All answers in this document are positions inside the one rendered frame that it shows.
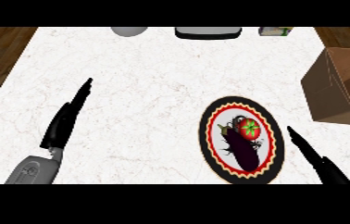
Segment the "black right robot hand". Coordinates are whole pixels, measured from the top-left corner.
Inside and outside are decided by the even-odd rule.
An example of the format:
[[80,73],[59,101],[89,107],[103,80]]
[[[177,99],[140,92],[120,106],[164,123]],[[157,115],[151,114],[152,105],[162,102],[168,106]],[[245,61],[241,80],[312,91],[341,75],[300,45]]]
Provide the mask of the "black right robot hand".
[[310,146],[309,142],[291,127],[286,127],[291,142],[297,145],[307,162],[316,170],[317,176],[323,184],[350,184],[341,169],[326,156],[320,156]]

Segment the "dark purple eggplant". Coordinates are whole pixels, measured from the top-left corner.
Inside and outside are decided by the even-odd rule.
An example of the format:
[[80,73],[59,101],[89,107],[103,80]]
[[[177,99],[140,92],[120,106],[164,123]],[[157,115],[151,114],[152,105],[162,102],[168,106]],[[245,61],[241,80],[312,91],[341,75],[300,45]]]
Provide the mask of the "dark purple eggplant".
[[252,171],[258,168],[260,159],[257,152],[248,142],[230,126],[219,125],[221,137],[229,147],[226,151],[233,154],[238,165],[244,171]]

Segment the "red tomato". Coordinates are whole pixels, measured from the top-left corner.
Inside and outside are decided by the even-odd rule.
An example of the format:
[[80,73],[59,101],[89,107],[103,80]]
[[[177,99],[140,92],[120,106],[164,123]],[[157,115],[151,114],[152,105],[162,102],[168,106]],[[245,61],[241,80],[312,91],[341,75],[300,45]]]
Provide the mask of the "red tomato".
[[252,141],[258,138],[261,129],[257,121],[252,118],[244,118],[239,122],[239,133],[242,137]]

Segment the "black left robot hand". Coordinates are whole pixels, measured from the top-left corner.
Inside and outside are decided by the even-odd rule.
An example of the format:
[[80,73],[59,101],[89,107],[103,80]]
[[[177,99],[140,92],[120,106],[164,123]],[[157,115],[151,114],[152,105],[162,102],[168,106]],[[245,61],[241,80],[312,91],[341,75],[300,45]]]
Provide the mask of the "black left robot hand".
[[77,116],[83,109],[86,98],[90,95],[92,81],[93,79],[89,78],[80,90],[77,91],[72,101],[63,104],[49,123],[44,138],[40,144],[40,147],[44,149],[52,147],[61,149],[65,148],[75,125]]

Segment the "grey round object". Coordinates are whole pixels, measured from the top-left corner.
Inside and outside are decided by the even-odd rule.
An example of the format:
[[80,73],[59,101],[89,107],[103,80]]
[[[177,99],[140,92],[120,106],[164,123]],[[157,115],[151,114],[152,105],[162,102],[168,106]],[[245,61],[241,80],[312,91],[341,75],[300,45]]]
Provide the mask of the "grey round object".
[[146,27],[112,27],[112,32],[121,37],[133,37],[140,35],[148,28]]

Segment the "pale green-printed box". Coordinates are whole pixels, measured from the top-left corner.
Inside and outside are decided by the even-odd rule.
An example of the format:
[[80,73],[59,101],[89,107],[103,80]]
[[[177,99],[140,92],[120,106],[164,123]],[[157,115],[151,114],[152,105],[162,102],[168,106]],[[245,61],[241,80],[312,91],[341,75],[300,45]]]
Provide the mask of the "pale green-printed box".
[[288,36],[292,28],[289,27],[261,27],[258,34],[261,36]]

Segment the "grey black-rimmed appliance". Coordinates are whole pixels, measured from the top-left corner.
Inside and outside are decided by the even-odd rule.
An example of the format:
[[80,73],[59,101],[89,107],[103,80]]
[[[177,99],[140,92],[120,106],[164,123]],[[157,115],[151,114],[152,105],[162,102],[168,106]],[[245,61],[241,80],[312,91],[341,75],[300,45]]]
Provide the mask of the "grey black-rimmed appliance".
[[241,27],[176,27],[174,35],[180,39],[227,40],[239,37]]

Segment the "black patterned plate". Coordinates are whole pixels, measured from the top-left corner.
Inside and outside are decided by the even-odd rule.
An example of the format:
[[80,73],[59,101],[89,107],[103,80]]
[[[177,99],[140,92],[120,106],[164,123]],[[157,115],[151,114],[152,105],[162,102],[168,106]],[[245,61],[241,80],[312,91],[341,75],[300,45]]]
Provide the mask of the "black patterned plate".
[[232,184],[267,184],[285,161],[276,120],[248,98],[227,96],[205,109],[198,138],[213,171]]

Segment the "brown cardboard box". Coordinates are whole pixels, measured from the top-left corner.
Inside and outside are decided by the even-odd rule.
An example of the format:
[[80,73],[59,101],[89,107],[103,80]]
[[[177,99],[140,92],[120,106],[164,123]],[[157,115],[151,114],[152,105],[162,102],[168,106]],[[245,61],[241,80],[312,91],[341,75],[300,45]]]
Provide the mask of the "brown cardboard box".
[[350,48],[322,50],[301,85],[313,120],[350,125]]

